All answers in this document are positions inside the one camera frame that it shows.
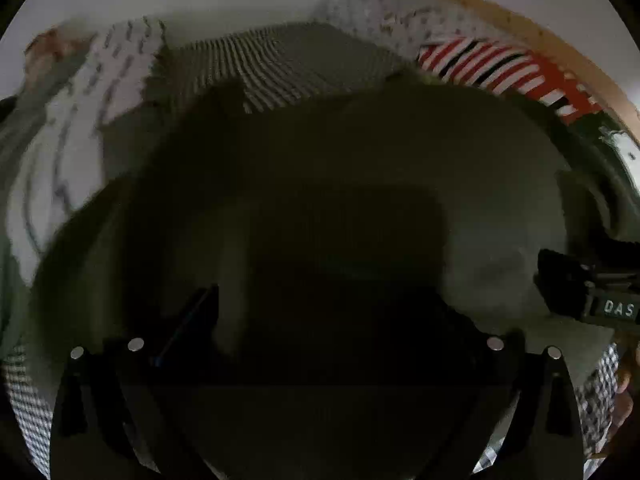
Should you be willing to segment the person's right hand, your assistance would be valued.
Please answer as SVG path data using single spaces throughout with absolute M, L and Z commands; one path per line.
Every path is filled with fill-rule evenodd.
M 639 337 L 616 334 L 615 342 L 620 362 L 616 370 L 617 388 L 608 441 L 613 440 L 616 432 L 631 415 L 634 409 L 634 398 L 639 395 Z

